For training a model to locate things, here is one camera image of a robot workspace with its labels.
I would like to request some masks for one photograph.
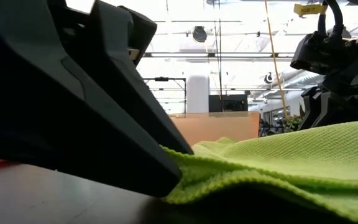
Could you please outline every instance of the ceiling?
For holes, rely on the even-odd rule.
[[[221,0],[214,6],[210,0],[104,0],[115,6],[124,5],[149,17],[158,24],[157,32],[147,52],[165,53],[162,58],[143,58],[138,71],[144,78],[174,77],[203,73],[209,75],[210,87],[219,88],[219,66],[216,58],[175,58],[169,53],[270,53],[269,27],[263,1]],[[294,53],[299,41],[317,28],[318,15],[300,18],[293,12],[297,1],[269,1],[268,15],[276,53]],[[93,0],[67,0],[69,7],[90,12]],[[358,40],[358,6],[339,1],[344,25],[353,39]],[[331,10],[327,11],[326,27],[334,25]],[[191,35],[194,26],[207,31],[205,43],[196,42]],[[290,68],[290,58],[277,62],[277,71],[284,86],[306,88],[322,78],[311,73]],[[223,88],[274,88],[277,82],[266,85],[266,74],[275,74],[273,58],[223,58],[221,82]],[[179,88],[175,82],[148,82],[151,88]],[[183,98],[182,91],[156,91],[159,98]],[[265,95],[263,91],[252,92]],[[181,106],[172,106],[174,111]]]

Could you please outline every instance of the dark table surface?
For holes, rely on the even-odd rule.
[[[246,186],[191,205],[30,165],[0,164],[0,223],[345,223]]]

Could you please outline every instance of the yellow label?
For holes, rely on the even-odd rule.
[[[310,15],[310,14],[325,14],[328,6],[322,6],[320,4],[310,4],[310,5],[301,5],[295,4],[293,8],[293,12],[302,15]]]

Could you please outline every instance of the microfiber cloth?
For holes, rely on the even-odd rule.
[[[183,173],[163,198],[168,203],[191,203],[232,186],[254,185],[358,222],[358,121],[239,142],[199,142],[194,155],[164,149]]]

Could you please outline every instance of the lime green towel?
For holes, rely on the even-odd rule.
[[[262,184],[279,197],[358,222],[358,122],[241,142],[200,142],[193,146],[194,156],[165,150],[183,172],[164,198],[168,203]]]

